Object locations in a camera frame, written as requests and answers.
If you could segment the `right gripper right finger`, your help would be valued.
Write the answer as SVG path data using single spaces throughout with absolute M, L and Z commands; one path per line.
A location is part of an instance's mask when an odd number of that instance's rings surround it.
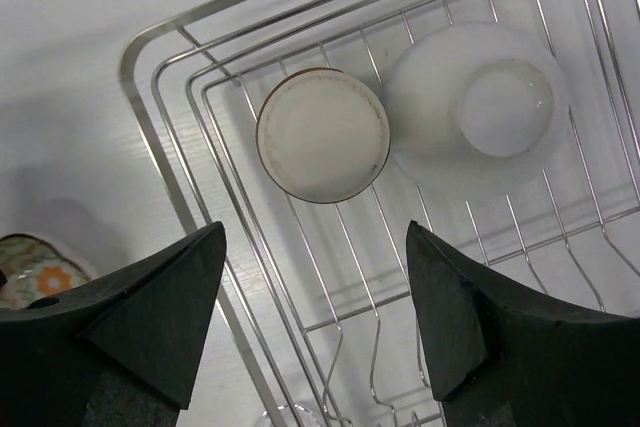
M 635 426 L 639 322 L 565 302 L 411 222 L 411 297 L 449 426 Z

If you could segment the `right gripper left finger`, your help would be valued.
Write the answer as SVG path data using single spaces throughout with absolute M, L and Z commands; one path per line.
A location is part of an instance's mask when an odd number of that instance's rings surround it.
M 221 223 L 1 313 L 5 426 L 173 426 L 189 407 L 224 262 Z

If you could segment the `flower patterned small dish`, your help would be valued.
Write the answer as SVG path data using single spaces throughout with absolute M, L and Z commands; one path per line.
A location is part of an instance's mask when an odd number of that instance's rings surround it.
M 22 309 L 99 277 L 96 268 L 60 241 L 34 233 L 1 237 L 1 307 Z

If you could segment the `white ceramic bowl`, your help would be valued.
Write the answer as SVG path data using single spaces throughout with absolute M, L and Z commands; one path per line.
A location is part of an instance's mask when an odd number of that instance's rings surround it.
M 549 48 L 496 22 L 454 23 L 419 39 L 392 67 L 381 100 L 398 167 L 464 200 L 531 180 L 569 128 L 568 87 Z

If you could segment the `brown white ceramic cup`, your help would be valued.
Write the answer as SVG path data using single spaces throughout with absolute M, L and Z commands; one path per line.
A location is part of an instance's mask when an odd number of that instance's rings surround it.
M 351 199 L 379 176 L 390 127 L 378 96 L 338 69 L 309 68 L 284 78 L 259 111 L 255 143 L 273 182 L 314 204 Z

